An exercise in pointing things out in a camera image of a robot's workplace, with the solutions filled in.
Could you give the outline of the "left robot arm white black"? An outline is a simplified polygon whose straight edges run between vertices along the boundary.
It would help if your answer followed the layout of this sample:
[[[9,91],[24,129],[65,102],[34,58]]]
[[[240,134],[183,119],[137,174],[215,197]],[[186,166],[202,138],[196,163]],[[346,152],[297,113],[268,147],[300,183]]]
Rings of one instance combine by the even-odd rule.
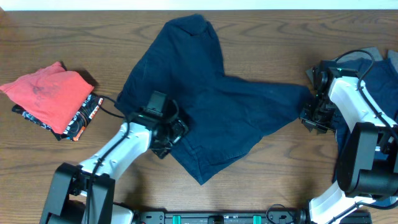
[[[146,106],[124,117],[118,133],[89,159],[55,171],[41,223],[134,223],[134,212],[114,202],[116,182],[143,153],[159,159],[187,134],[175,100],[155,91]]]

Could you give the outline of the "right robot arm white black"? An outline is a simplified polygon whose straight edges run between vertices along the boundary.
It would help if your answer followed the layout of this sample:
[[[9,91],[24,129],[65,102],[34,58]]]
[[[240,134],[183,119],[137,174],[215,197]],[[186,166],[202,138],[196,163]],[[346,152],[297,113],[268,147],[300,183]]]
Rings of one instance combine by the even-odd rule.
[[[397,196],[397,123],[385,115],[366,89],[363,75],[323,60],[312,68],[315,99],[300,120],[319,133],[350,131],[336,163],[336,180],[295,216],[296,223],[341,223],[361,207]]]

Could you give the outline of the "dark navy shorts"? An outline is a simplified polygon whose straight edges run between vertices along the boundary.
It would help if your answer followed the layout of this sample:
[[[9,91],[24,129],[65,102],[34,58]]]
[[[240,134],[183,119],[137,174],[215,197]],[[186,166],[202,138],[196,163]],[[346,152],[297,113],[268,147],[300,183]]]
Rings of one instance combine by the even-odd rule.
[[[199,184],[296,120],[313,98],[305,86],[226,76],[218,36],[199,14],[163,26],[132,69],[115,106],[132,113],[154,91],[180,108],[189,130],[171,154]]]

